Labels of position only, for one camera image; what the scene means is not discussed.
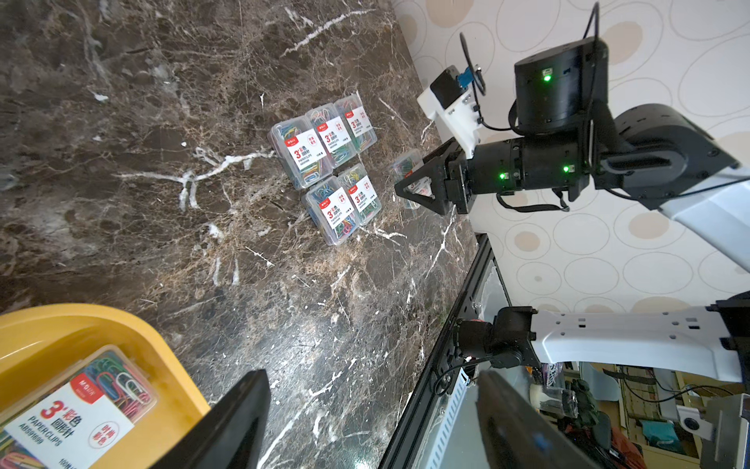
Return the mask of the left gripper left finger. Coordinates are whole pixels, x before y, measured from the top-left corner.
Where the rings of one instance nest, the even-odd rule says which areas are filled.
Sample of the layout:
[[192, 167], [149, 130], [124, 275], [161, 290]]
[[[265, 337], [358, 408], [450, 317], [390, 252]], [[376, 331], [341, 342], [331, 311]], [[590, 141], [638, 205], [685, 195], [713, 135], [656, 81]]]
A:
[[271, 404], [267, 371], [249, 371], [155, 468], [256, 468]]

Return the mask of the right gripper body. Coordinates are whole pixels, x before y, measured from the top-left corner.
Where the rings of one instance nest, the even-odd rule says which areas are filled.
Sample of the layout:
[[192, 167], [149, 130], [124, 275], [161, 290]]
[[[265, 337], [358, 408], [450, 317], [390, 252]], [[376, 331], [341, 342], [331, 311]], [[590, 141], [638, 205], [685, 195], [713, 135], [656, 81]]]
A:
[[[478, 195], [494, 195], [517, 213], [568, 212], [590, 182], [586, 148], [574, 134], [525, 137], [477, 146], [471, 159], [460, 156], [446, 165], [446, 198], [462, 214]], [[523, 191], [549, 190], [557, 204], [511, 205], [506, 197]]]

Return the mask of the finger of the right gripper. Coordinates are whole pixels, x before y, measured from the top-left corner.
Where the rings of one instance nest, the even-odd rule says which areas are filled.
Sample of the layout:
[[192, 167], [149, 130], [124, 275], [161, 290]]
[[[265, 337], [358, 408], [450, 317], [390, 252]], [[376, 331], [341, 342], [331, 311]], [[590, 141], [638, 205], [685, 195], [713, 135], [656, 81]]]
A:
[[[422, 195], [411, 186], [429, 183], [431, 195]], [[395, 185], [396, 195], [415, 202], [433, 213], [447, 215], [455, 208], [458, 214], [469, 213], [467, 158], [464, 150], [451, 138], [423, 159], [423, 165], [413, 170]]]

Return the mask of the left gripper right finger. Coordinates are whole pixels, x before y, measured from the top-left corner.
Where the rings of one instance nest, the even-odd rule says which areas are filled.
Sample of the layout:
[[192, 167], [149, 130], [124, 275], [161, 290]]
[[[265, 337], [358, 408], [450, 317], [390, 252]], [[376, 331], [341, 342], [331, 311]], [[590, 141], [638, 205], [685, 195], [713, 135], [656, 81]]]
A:
[[590, 468], [592, 461], [498, 373], [478, 378], [480, 435], [491, 468]]

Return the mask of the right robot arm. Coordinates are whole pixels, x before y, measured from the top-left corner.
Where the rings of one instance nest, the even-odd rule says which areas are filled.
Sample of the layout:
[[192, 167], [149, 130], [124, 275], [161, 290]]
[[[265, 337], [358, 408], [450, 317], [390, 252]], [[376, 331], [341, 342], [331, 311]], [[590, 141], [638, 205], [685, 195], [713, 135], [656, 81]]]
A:
[[457, 138], [432, 154], [427, 207], [468, 216], [536, 310], [543, 362], [740, 378], [705, 301], [749, 287], [749, 38], [658, 41], [626, 78], [610, 33], [516, 64], [514, 139], [419, 101]]

